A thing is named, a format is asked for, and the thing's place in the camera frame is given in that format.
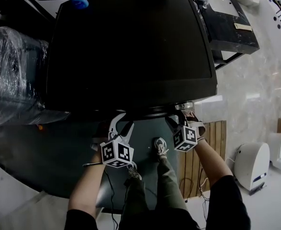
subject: black t-shirt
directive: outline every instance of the black t-shirt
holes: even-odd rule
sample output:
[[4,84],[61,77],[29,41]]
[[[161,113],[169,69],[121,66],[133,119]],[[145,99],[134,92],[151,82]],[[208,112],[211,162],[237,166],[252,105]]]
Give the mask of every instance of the black t-shirt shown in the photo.
[[[183,228],[200,229],[188,211],[173,208],[144,212],[122,221],[119,225],[119,230],[176,230]],[[97,224],[91,215],[73,209],[67,212],[65,226],[65,230],[72,229],[96,230]],[[211,188],[206,230],[212,229],[250,229],[250,219],[233,176],[224,176]]]

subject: person's left arm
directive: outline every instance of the person's left arm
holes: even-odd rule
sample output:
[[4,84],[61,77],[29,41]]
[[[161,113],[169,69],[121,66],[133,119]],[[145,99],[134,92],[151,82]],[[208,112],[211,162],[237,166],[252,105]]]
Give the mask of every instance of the person's left arm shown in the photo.
[[[91,162],[101,161],[99,147]],[[104,164],[89,166],[86,169],[70,196],[68,210],[80,210],[96,218],[96,202],[104,169]]]

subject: wooden pallet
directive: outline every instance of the wooden pallet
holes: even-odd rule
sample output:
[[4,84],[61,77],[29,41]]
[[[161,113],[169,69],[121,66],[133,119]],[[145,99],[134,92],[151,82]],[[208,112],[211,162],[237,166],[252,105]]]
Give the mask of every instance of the wooden pallet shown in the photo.
[[[218,121],[205,124],[204,138],[225,159],[226,151],[226,121]],[[197,153],[192,149],[189,152],[179,153],[178,178],[179,187],[184,199],[200,196],[199,184],[203,184],[207,178]],[[210,184],[207,180],[202,186],[202,191],[209,191]]]

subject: fiducial marker cube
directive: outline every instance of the fiducial marker cube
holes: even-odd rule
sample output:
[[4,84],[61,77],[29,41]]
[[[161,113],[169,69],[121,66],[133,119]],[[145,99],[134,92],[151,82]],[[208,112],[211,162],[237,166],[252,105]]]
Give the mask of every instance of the fiducial marker cube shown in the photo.
[[102,163],[115,168],[132,164],[134,149],[112,140],[101,146]]
[[197,145],[197,132],[195,127],[183,126],[173,136],[175,150],[188,152]]

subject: black sleeve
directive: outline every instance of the black sleeve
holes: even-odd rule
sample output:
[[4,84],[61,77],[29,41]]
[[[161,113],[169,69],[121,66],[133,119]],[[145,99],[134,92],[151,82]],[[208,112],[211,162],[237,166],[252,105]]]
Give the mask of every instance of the black sleeve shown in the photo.
[[206,230],[250,230],[250,219],[240,189],[231,175],[224,176],[211,188]]
[[67,212],[65,230],[88,229],[97,230],[95,219],[88,213],[71,209]]

